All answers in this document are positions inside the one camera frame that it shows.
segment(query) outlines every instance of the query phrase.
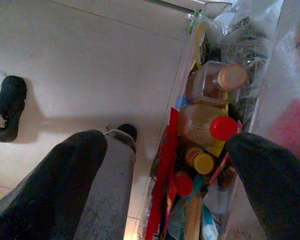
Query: plastic bottle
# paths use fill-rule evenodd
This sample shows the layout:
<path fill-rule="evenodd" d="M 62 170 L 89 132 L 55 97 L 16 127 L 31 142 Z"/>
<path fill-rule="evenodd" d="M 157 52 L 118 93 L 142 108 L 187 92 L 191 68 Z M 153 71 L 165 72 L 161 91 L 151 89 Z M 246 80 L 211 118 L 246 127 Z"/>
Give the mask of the plastic bottle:
<path fill-rule="evenodd" d="M 189 79 L 186 94 L 192 101 L 235 102 L 239 97 L 239 88 L 247 81 L 248 73 L 243 66 L 208 61 Z"/>
<path fill-rule="evenodd" d="M 213 157 L 200 147 L 190 147 L 185 153 L 185 162 L 202 175 L 211 173 L 215 167 Z"/>
<path fill-rule="evenodd" d="M 217 157 L 220 153 L 215 154 L 209 149 L 230 139 L 237 130 L 236 121 L 215 106 L 193 104 L 185 106 L 179 113 L 178 133 Z"/>

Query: yellow bottle cap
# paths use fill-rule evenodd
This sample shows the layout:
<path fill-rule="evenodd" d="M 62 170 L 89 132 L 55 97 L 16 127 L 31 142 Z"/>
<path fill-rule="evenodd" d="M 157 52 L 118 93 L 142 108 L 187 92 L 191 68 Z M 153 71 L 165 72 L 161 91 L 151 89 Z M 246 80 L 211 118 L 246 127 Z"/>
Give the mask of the yellow bottle cap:
<path fill-rule="evenodd" d="M 194 166 L 194 159 L 198 154 L 203 154 L 204 151 L 200 147 L 191 147 L 185 153 L 185 162 L 190 166 Z"/>
<path fill-rule="evenodd" d="M 214 169 L 215 161 L 209 154 L 201 153 L 194 157 L 193 167 L 198 173 L 206 175 Z"/>

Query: grout line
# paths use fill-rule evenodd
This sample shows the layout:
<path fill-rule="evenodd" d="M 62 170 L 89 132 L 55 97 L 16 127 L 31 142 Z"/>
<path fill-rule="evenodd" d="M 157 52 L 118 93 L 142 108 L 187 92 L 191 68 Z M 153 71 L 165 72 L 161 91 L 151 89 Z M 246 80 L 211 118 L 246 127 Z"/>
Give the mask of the grout line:
<path fill-rule="evenodd" d="M 173 40 L 177 40 L 177 41 L 182 42 L 182 43 L 187 43 L 188 42 L 188 40 L 181 40 L 181 39 L 179 39 L 177 37 L 174 37 L 174 36 L 165 35 L 165 34 L 162 34 L 162 33 L 156 32 L 156 31 L 152 31 L 152 30 L 149 30 L 149 29 L 137 26 L 137 25 L 133 25 L 133 24 L 124 22 L 124 21 L 119 21 L 119 20 L 113 19 L 111 17 L 107 17 L 107 16 L 96 14 L 96 13 L 91 12 L 91 11 L 83 10 L 83 9 L 77 8 L 75 6 L 66 5 L 64 3 L 60 3 L 60 2 L 57 2 L 57 1 L 54 1 L 54 0 L 52 0 L 52 2 L 55 3 L 55 4 L 58 4 L 58 5 L 62 5 L 62 6 L 68 7 L 68 8 L 78 10 L 80 12 L 84 12 L 84 13 L 87 13 L 87 14 L 91 14 L 91 15 L 94 15 L 94 16 L 98 16 L 98 17 L 101 17 L 101 18 L 108 19 L 108 20 L 112 20 L 112 21 L 115 21 L 115 22 L 120 23 L 120 24 L 128 25 L 130 27 L 141 29 L 141 30 L 147 31 L 147 32 L 152 33 L 152 34 L 158 34 L 160 36 L 163 36 L 163 37 L 166 37 L 166 38 L 169 38 L 169 39 L 173 39 Z"/>
<path fill-rule="evenodd" d="M 13 188 L 6 187 L 6 186 L 1 186 L 1 185 L 0 185 L 0 188 L 9 189 L 9 190 L 12 190 L 12 189 L 13 189 Z"/>
<path fill-rule="evenodd" d="M 133 217 L 133 216 L 127 216 L 127 218 L 131 218 L 131 219 L 134 219 L 134 220 L 140 220 L 140 218 Z"/>

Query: jar lid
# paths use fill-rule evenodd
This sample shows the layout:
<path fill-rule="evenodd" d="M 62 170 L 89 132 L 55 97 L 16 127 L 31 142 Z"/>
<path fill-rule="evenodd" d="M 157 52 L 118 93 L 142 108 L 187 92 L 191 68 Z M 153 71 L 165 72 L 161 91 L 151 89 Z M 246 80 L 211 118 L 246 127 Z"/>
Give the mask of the jar lid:
<path fill-rule="evenodd" d="M 218 76 L 218 83 L 226 90 L 235 90 L 246 84 L 248 73 L 240 64 L 224 67 Z"/>
<path fill-rule="evenodd" d="M 181 197 L 189 196 L 194 190 L 194 181 L 183 171 L 178 171 L 175 174 L 174 185 L 176 193 Z"/>
<path fill-rule="evenodd" d="M 209 174 L 215 167 L 215 161 L 209 154 L 201 153 L 194 157 L 194 169 L 203 175 Z"/>
<path fill-rule="evenodd" d="M 193 167 L 195 156 L 197 156 L 198 154 L 203 154 L 203 153 L 204 153 L 204 151 L 200 147 L 197 147 L 197 146 L 190 147 L 185 153 L 185 162 L 190 167 Z"/>
<path fill-rule="evenodd" d="M 238 124 L 228 116 L 215 118 L 210 125 L 211 135 L 220 141 L 228 141 L 238 132 Z"/>

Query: red bottle cap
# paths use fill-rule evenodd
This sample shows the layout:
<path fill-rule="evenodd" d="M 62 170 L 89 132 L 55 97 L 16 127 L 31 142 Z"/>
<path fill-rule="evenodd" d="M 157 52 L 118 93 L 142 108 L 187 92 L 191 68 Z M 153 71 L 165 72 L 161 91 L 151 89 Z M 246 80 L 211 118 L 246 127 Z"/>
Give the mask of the red bottle cap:
<path fill-rule="evenodd" d="M 210 125 L 211 135 L 220 141 L 228 141 L 237 134 L 238 124 L 228 116 L 219 116 L 215 118 Z"/>
<path fill-rule="evenodd" d="M 174 178 L 176 193 L 181 197 L 189 196 L 194 190 L 194 181 L 185 172 L 179 171 Z"/>

